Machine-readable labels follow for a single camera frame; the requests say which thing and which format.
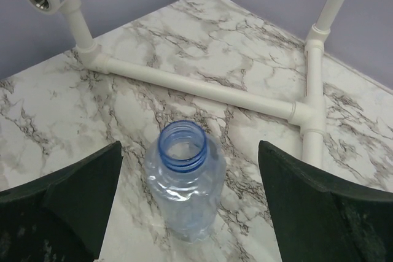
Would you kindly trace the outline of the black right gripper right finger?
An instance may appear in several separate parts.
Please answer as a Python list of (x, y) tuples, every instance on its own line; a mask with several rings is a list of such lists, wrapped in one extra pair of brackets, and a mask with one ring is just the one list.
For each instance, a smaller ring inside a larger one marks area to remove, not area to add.
[(258, 163), (283, 261), (392, 261), (392, 193), (306, 164), (267, 141)]

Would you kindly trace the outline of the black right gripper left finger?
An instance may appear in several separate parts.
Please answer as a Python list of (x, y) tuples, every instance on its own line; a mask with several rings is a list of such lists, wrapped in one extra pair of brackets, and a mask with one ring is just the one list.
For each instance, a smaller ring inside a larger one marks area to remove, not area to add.
[(1, 261), (99, 258), (120, 170), (122, 145), (1, 192)]

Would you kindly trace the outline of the clear blue-tinted plastic bottle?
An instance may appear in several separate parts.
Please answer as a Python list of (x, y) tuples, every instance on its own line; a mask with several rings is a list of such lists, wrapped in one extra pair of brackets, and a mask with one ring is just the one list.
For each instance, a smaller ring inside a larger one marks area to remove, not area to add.
[(226, 168), (216, 139), (189, 120), (170, 123), (147, 149), (146, 182), (175, 237), (195, 242), (209, 236)]

